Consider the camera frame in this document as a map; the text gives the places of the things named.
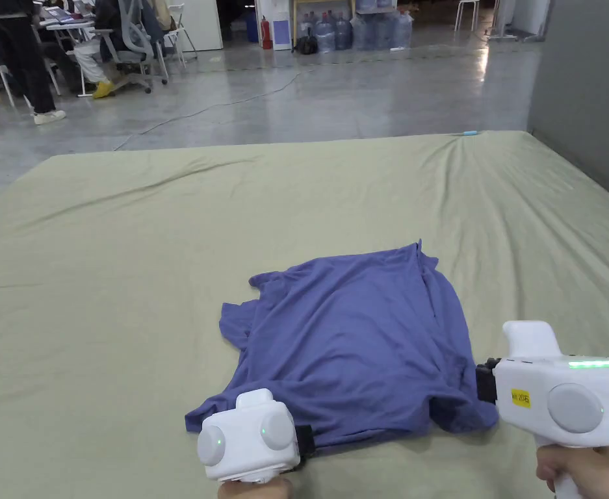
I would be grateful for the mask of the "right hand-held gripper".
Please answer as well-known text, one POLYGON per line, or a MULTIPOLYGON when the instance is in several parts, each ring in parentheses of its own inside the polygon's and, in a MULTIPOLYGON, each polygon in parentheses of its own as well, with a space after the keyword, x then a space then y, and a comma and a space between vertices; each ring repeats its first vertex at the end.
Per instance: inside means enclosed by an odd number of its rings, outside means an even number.
MULTIPOLYGON (((609 446, 609 357, 562 353, 544 321, 508 321, 502 329, 508 354, 476 367, 478 399, 531 434, 537 449, 609 446)), ((561 498, 582 498, 568 475, 556 486, 561 498)))

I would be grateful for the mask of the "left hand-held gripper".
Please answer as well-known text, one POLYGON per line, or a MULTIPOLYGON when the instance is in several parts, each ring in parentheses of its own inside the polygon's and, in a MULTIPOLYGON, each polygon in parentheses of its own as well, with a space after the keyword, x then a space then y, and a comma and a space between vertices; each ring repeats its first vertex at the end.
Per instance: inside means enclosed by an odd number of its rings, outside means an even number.
POLYGON ((215 481, 270 481, 315 451, 311 426, 296 425, 268 389, 238 395, 234 408, 206 418, 198 433, 198 459, 215 481))

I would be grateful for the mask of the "person's left hand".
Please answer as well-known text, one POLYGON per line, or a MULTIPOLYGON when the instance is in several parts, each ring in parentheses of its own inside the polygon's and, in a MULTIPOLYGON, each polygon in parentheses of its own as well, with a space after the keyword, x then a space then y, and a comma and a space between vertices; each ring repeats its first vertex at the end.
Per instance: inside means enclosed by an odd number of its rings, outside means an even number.
POLYGON ((293 496, 292 482, 276 477, 266 483, 227 481, 218 489, 217 498, 287 499, 293 496))

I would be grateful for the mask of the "person's right hand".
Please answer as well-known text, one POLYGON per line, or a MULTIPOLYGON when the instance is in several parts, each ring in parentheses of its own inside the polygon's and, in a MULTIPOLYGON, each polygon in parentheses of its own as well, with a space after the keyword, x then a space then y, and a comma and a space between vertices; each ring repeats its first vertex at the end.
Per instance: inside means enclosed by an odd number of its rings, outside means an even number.
POLYGON ((609 446, 568 448, 548 445, 536 450, 536 476, 561 498, 556 480, 568 475, 582 498, 609 498, 609 446))

